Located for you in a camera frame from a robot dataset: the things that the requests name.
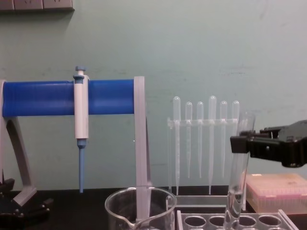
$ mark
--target wall socket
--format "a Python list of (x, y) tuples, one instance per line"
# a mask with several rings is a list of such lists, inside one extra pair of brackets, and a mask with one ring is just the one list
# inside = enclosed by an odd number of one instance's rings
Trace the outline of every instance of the wall socket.
[(15, 10), (42, 10), (43, 0), (14, 0)]
[(0, 0), (0, 11), (13, 11), (14, 1), (13, 0)]
[(73, 9), (72, 0), (43, 0), (44, 9)]

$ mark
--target pipette tip box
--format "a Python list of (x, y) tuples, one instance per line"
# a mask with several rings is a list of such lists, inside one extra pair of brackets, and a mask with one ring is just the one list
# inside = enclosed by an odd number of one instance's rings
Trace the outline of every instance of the pipette tip box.
[(256, 212), (307, 213), (307, 180), (298, 174), (249, 174), (247, 201)]

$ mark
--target blue cylindrical bar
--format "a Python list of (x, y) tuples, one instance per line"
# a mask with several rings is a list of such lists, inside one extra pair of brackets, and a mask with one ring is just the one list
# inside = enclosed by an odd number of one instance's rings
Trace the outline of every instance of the blue cylindrical bar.
[[(89, 114), (133, 114), (133, 80), (90, 80)], [(73, 115), (72, 81), (6, 82), (3, 117)]]

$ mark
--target beaker rim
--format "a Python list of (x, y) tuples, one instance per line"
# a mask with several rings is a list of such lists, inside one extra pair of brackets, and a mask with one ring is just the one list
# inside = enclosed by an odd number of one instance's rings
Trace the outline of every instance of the beaker rim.
[(177, 205), (177, 198), (176, 198), (176, 196), (175, 196), (174, 194), (172, 194), (171, 192), (167, 191), (166, 189), (157, 188), (157, 187), (153, 187), (153, 186), (135, 186), (135, 187), (129, 187), (129, 188), (121, 189), (121, 190), (119, 190), (119, 191), (117, 191), (117, 192), (114, 192), (114, 193), (112, 193), (111, 195), (109, 195), (109, 196), (107, 197), (106, 201), (105, 201), (105, 209), (106, 209), (106, 211), (107, 211), (110, 215), (112, 215), (112, 216), (114, 216), (114, 217), (116, 217), (116, 218), (122, 219), (122, 220), (124, 220), (124, 221), (127, 222), (127, 223), (132, 224), (127, 218), (125, 218), (125, 217), (123, 217), (123, 216), (120, 216), (120, 215), (117, 215), (117, 214), (115, 214), (114, 212), (112, 212), (112, 211), (107, 207), (107, 203), (108, 203), (109, 200), (112, 199), (113, 197), (115, 197), (115, 196), (117, 196), (117, 195), (119, 195), (119, 194), (121, 194), (121, 193), (130, 191), (130, 190), (136, 190), (137, 188), (147, 188), (147, 189), (151, 189), (151, 190), (161, 191), (161, 192), (166, 193), (168, 196), (172, 197), (173, 200), (174, 200), (174, 201), (172, 202), (172, 206), (171, 206), (171, 208), (170, 208), (169, 210), (167, 210), (167, 211), (165, 211), (165, 212), (162, 212), (162, 213), (160, 213), (160, 214), (158, 214), (158, 215), (151, 216), (151, 217), (149, 217), (149, 218), (144, 219), (144, 220), (146, 220), (146, 221), (149, 221), (149, 220), (152, 220), (152, 219), (156, 219), (156, 218), (159, 218), (159, 217), (162, 217), (162, 216), (164, 216), (164, 215), (169, 214), (170, 212), (172, 212), (172, 211), (175, 209), (175, 207), (176, 207), (176, 205)]

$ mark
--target black countertop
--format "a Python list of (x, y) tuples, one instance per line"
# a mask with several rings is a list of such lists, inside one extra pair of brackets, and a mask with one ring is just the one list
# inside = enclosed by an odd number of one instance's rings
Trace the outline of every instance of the black countertop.
[[(204, 189), (199, 187), (180, 188), (181, 195), (201, 195)], [(41, 204), (48, 198), (54, 199), (49, 221), (28, 227), (27, 230), (107, 230), (107, 213), (105, 200), (118, 188), (88, 189), (83, 194), (78, 190), (38, 191), (37, 194), (24, 206), (25, 209)], [(214, 195), (227, 194), (227, 186), (216, 186), (212, 189)], [(198, 209), (200, 213), (224, 213), (224, 208)], [(254, 212), (248, 206), (247, 212)], [(307, 230), (306, 215), (289, 215), (289, 218), (300, 230)]]

